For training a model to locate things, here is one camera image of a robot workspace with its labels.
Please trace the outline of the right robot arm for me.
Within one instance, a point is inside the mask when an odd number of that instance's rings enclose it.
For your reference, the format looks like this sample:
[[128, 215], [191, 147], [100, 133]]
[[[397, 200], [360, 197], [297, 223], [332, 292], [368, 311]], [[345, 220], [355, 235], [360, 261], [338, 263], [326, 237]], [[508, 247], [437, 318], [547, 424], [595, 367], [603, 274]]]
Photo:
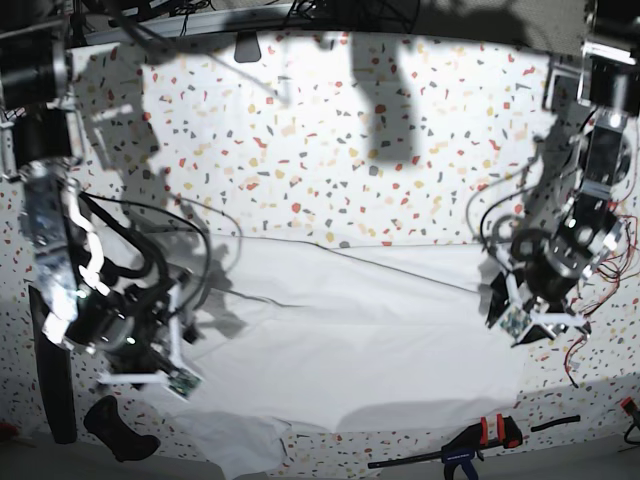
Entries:
[[182, 355], [197, 337], [187, 313], [191, 274], [172, 270], [153, 241], [72, 176], [85, 149], [79, 115], [62, 103], [72, 74], [64, 36], [62, 19], [1, 36], [1, 105], [16, 113], [1, 126], [1, 167], [23, 190], [40, 330], [57, 350], [103, 354], [103, 384], [158, 384], [188, 398], [201, 383]]

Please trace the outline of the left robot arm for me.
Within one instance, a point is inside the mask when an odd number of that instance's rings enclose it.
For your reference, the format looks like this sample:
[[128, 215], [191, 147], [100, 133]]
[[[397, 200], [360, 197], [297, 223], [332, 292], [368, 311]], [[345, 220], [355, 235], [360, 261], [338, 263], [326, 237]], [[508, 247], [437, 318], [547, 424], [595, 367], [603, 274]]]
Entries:
[[577, 183], [560, 203], [552, 229], [524, 228], [508, 246], [481, 240], [500, 267], [487, 324], [506, 332], [514, 345], [553, 340], [570, 328], [590, 336], [589, 322], [566, 296], [590, 279], [623, 234], [610, 202], [628, 157], [624, 130], [639, 116], [639, 4], [591, 1], [586, 23], [577, 100], [589, 108], [593, 127], [572, 141]]

